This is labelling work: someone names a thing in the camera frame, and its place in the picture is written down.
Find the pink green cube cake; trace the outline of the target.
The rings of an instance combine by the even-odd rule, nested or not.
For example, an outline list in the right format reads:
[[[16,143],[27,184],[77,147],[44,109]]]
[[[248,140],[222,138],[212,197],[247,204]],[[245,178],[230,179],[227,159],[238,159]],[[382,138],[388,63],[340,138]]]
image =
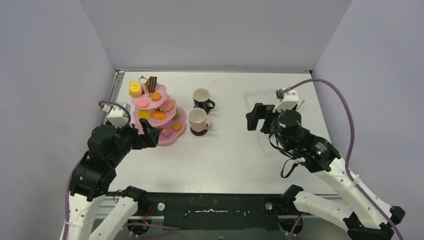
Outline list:
[[[172,135],[172,132],[168,130],[162,130],[160,133],[160,137],[166,138],[166,139],[168,139],[171,135]]]

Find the orange flower cookie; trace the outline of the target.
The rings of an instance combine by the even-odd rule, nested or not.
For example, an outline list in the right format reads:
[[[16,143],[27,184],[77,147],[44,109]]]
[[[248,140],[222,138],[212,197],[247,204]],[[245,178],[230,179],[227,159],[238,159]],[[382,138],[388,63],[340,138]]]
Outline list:
[[[152,114],[152,117],[156,120],[163,121],[167,117],[167,115],[162,111],[156,111]]]

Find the yellow round cake slice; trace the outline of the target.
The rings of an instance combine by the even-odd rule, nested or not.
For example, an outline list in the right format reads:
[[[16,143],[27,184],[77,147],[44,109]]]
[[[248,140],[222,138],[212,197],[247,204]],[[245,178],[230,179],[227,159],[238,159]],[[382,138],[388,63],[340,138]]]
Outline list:
[[[151,117],[151,111],[149,109],[140,109],[137,113],[139,119],[148,120]]]

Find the orange round macaron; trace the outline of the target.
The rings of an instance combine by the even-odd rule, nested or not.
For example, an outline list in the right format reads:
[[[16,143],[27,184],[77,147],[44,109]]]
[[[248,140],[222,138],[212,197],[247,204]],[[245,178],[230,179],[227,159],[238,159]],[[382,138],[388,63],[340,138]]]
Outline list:
[[[179,131],[179,130],[182,128],[182,126],[183,126],[183,124],[182,124],[181,122],[175,122],[175,123],[172,125],[172,129],[173,129],[174,131]]]

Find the pink round macaron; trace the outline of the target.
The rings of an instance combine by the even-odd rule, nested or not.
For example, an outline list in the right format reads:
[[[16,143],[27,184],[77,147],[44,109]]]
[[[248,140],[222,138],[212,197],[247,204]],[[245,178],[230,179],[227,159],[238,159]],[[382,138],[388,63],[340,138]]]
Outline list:
[[[146,99],[140,99],[140,100],[137,102],[137,106],[138,106],[139,108],[141,108],[141,109],[143,109],[143,108],[147,108],[149,105],[150,105],[150,102],[149,102],[148,100],[146,100]]]

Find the orange scalloped cookie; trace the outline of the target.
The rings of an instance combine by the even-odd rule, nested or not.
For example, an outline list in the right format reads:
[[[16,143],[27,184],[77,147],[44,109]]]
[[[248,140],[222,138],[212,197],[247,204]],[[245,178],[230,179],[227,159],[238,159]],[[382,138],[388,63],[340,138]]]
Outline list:
[[[150,97],[153,101],[158,101],[158,100],[160,100],[160,99],[162,98],[162,95],[161,95],[161,93],[160,93],[160,92],[155,91],[155,92],[150,93],[150,94],[149,94],[149,97]]]

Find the yellow swirl roll cake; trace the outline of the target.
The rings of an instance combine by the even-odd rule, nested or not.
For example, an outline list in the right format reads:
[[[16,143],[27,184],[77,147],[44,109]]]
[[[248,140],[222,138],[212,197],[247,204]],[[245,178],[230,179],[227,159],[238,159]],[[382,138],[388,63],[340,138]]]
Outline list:
[[[130,81],[128,94],[134,98],[143,95],[144,89],[142,84],[138,81]]]

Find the pink teacup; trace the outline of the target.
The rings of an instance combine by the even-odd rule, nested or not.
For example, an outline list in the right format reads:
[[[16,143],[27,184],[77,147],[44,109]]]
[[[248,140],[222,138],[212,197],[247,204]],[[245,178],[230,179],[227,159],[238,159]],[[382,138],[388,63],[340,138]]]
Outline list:
[[[196,132],[203,130],[210,130],[213,126],[212,122],[207,120],[206,112],[201,108],[193,108],[188,113],[188,120],[190,128]]]

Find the chocolate layered cake slice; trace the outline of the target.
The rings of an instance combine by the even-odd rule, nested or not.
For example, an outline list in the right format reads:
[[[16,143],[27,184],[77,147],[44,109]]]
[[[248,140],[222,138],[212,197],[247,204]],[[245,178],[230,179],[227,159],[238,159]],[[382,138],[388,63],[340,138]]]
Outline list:
[[[156,76],[150,76],[147,80],[145,85],[146,90],[149,93],[154,93],[156,91],[156,87],[157,87],[157,77]]]

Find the dark wooden coaster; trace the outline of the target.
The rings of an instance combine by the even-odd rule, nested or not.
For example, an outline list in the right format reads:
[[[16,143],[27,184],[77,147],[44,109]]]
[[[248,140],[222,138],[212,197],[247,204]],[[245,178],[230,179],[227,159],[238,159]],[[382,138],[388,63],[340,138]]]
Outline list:
[[[193,130],[192,128],[190,128],[190,132],[191,132],[193,135],[200,137],[200,136],[204,136],[204,135],[208,132],[208,129],[204,129],[204,130],[202,130],[202,131],[195,131],[195,130]]]

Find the black mug white inside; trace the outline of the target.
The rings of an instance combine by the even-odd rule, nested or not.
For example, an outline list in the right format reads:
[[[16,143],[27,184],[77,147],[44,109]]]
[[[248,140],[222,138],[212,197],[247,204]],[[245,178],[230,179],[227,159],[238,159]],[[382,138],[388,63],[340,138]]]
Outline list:
[[[203,109],[206,114],[209,114],[216,106],[216,103],[211,100],[210,92],[207,89],[199,88],[193,92],[193,108]]]

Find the metal serving tongs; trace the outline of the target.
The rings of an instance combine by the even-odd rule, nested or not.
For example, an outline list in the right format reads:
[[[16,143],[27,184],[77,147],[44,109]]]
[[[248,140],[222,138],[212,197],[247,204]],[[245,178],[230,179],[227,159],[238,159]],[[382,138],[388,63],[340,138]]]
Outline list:
[[[305,100],[302,100],[298,105],[296,110],[299,111],[299,109],[302,107],[302,105],[305,103]]]

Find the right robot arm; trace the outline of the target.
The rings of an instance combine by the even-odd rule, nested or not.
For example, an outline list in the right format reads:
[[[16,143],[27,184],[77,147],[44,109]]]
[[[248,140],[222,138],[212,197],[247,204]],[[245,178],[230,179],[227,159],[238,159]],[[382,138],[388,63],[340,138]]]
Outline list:
[[[352,240],[390,240],[395,227],[405,217],[399,206],[382,201],[355,175],[339,151],[325,138],[302,126],[295,109],[275,112],[272,105],[256,103],[246,114],[247,129],[254,131],[263,120],[261,132],[275,142],[270,145],[326,182],[343,200],[336,203],[317,196],[298,185],[291,185],[281,196],[281,207],[289,214],[296,211],[317,216],[346,231]]]

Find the clear plastic tray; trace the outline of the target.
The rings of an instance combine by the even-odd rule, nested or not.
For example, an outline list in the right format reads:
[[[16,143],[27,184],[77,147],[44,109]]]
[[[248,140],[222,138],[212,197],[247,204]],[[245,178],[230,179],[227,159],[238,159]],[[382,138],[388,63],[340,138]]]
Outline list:
[[[328,137],[328,129],[315,88],[304,85],[297,87],[295,90],[298,93],[298,102],[301,104],[298,111],[302,117],[302,126],[317,136]],[[244,100],[249,112],[254,108],[256,103],[277,106],[281,102],[276,96],[275,88],[247,91],[244,93]],[[263,122],[263,120],[258,122],[257,130],[254,132],[259,151],[264,157],[277,157],[280,153],[271,147],[268,135],[260,132]]]

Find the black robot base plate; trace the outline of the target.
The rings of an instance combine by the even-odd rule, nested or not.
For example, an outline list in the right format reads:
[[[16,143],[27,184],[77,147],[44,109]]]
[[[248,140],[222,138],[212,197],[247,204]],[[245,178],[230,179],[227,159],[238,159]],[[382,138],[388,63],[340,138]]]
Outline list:
[[[280,194],[148,192],[147,202],[128,223],[161,220],[180,230],[277,231],[292,227],[300,211]]]

